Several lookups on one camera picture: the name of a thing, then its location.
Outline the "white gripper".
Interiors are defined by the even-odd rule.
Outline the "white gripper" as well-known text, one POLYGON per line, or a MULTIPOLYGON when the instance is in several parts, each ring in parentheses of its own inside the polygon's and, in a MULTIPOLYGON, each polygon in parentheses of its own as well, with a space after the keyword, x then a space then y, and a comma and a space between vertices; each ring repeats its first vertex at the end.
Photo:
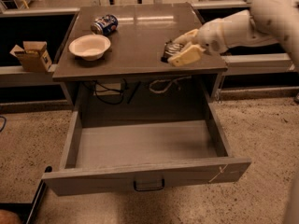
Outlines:
POLYGON ((187 45, 189 42, 199 45, 190 45, 183 51, 168 58, 167 61, 175 67, 198 62, 204 52, 220 54, 229 49, 226 29, 232 22, 226 19, 215 19, 206 22, 199 30, 193 29, 174 39, 174 43, 187 45))

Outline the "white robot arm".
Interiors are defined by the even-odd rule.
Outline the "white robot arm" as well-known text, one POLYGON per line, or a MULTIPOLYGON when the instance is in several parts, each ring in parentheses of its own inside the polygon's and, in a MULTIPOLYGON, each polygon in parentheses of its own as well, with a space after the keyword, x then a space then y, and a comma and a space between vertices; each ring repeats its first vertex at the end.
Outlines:
POLYGON ((299 65, 299 10, 292 0, 252 0, 250 8, 209 21, 177 37, 181 47, 167 59, 174 66, 197 62, 203 53, 219 54, 235 47, 279 43, 299 65))

